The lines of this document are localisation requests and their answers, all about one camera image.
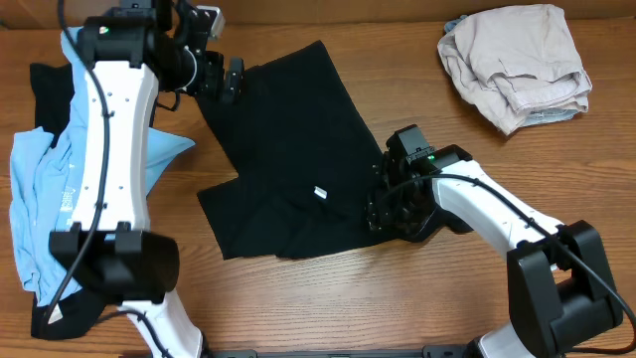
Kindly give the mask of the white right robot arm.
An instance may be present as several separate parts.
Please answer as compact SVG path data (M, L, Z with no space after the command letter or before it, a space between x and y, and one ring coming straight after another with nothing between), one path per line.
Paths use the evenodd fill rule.
M510 320L469 343L429 345L425 357L565 357L635 314L617 292L599 233L566 225L497 184L464 149L431 146L417 125L387 141L369 226L410 242L443 227L477 233L506 262Z

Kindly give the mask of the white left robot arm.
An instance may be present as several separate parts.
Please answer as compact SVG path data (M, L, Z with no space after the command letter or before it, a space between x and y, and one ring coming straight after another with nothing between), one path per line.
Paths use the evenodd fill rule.
M145 165L160 92L233 103L244 70L208 50L225 26L215 6L123 1L89 17L70 45L87 83L87 138L73 223L49 248L76 281L138 329L154 357L207 357L176 290L176 242L150 230Z

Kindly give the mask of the light blue t-shirt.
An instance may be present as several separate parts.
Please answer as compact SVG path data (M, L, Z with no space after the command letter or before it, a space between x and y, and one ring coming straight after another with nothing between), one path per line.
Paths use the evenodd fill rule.
M102 62L90 76L79 58L78 29L61 33L69 61L68 76L50 70L49 114L66 120L61 134L42 125L18 132L10 156L12 201L9 208L16 267L23 287L48 306L81 289L62 281L67 269L50 251L50 234L93 222L102 232L128 223L147 230L146 196L166 167L194 141L149 125L158 80L148 66L133 69L123 61Z

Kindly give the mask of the black t-shirt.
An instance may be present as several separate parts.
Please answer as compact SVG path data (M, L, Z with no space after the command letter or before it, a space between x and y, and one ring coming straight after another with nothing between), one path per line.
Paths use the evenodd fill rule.
M394 239L370 229L383 154L322 42L247 70L233 104L197 103L238 174L198 194L225 259L308 259Z

